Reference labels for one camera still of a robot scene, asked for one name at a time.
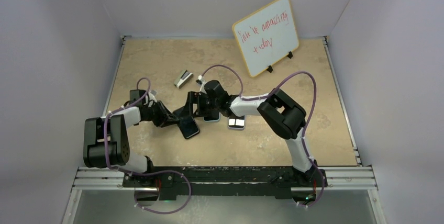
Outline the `black phone case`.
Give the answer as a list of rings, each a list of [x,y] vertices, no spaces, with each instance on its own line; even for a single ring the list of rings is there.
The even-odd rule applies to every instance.
[[[182,117],[187,117],[186,115],[184,115],[183,108],[179,108],[179,109],[175,110],[173,113],[176,116],[178,116],[179,119],[181,119]]]

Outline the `light blue phone case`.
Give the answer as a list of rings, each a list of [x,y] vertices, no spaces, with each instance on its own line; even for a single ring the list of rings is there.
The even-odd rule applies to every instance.
[[[205,122],[219,122],[220,121],[220,113],[219,112],[214,112],[209,114],[208,116],[204,116],[203,120]]]

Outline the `black phone with grey edge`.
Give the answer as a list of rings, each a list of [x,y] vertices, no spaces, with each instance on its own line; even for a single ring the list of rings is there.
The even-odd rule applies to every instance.
[[[191,116],[182,117],[178,123],[178,127],[184,137],[184,139],[190,139],[200,133],[200,129]]]

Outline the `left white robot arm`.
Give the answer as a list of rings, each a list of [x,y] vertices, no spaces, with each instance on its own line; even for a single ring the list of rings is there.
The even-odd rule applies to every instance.
[[[109,168],[136,175],[144,187],[153,185],[156,172],[147,156],[130,150],[127,129],[140,122],[152,122],[156,127],[179,123],[152,92],[142,89],[130,91],[127,103],[103,117],[89,118],[84,124],[83,161],[87,167]]]

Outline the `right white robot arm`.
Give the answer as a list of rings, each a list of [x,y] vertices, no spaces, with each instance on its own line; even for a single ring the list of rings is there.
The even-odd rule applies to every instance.
[[[292,159],[294,179],[306,186],[314,180],[315,160],[303,140],[307,125],[305,109],[279,88],[262,96],[230,95],[219,81],[197,81],[198,92],[188,92],[183,107],[174,111],[180,119],[222,115],[227,118],[261,116],[272,131],[284,139]]]

